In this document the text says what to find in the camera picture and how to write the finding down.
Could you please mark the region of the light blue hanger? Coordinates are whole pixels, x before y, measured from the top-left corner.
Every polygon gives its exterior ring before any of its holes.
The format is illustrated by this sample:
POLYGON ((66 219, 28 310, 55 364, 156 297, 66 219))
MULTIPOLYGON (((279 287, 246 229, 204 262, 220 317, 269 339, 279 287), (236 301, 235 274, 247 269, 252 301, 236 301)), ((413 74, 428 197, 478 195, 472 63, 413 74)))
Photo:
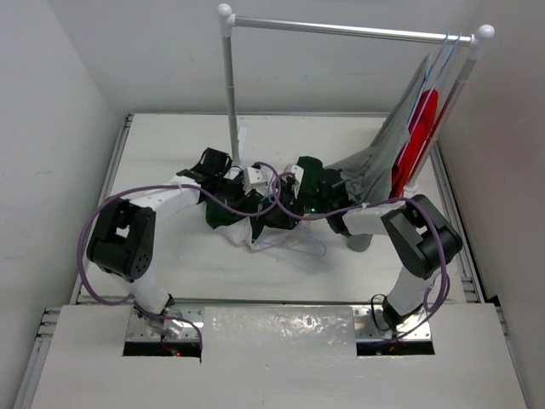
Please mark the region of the light blue hanger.
POLYGON ((250 236, 247 245, 252 251, 282 249, 309 256, 324 256, 326 245, 302 221, 283 213, 274 203, 270 193, 250 193, 251 203, 257 210, 272 207, 263 216, 250 218, 250 236))

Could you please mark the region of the green and white t shirt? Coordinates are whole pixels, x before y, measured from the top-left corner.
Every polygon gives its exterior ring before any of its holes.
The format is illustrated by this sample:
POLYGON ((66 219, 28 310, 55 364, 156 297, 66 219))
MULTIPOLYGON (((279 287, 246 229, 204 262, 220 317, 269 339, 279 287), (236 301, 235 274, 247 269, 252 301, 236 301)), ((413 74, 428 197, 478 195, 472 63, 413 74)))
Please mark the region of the green and white t shirt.
MULTIPOLYGON (((302 156, 297 159, 295 164, 301 166, 304 170, 324 169, 323 162, 315 157, 302 156)), ((267 173, 267 190, 263 193, 272 195, 273 203, 290 218, 301 221, 304 216, 312 214, 298 215, 292 210, 293 201, 297 197, 293 192, 295 178, 290 174, 279 171, 273 165, 263 161, 256 161, 249 166, 240 166, 243 170, 252 166, 264 170, 267 173)), ((206 204, 205 221, 217 233, 224 235, 233 245, 247 245, 247 239, 250 236, 250 218, 265 215, 272 207, 266 210, 257 210, 256 205, 252 204, 252 199, 247 200, 221 200, 210 194, 199 195, 199 200, 206 204)))

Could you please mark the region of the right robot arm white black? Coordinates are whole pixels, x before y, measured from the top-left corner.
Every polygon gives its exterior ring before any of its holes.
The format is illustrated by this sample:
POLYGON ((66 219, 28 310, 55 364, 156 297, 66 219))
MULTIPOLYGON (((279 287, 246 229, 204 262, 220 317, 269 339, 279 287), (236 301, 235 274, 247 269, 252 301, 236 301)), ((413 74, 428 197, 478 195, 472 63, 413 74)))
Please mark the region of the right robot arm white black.
POLYGON ((325 219, 335 233, 350 239, 360 235, 389 238, 401 270, 392 290, 382 297, 381 317, 387 330, 395 333, 422 309, 431 317, 446 301, 450 292, 447 266, 462 250, 462 238, 427 196, 349 206, 327 198, 301 210, 301 214, 284 212, 297 221, 325 219))

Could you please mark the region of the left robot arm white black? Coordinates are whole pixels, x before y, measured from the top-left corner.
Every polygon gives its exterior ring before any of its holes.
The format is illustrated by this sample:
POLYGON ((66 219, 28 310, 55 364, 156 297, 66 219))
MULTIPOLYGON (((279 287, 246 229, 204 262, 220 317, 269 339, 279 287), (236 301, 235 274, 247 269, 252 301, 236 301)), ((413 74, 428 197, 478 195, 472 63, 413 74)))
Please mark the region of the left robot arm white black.
POLYGON ((240 207, 249 199, 243 181, 242 171, 234 169, 227 153, 208 147, 192 168, 177 172, 170 181, 132 199, 125 194, 111 197, 98 213, 86 256, 100 270, 118 277, 140 307, 161 314, 171 295, 151 270, 156 225, 203 202, 211 227, 238 222, 240 207))

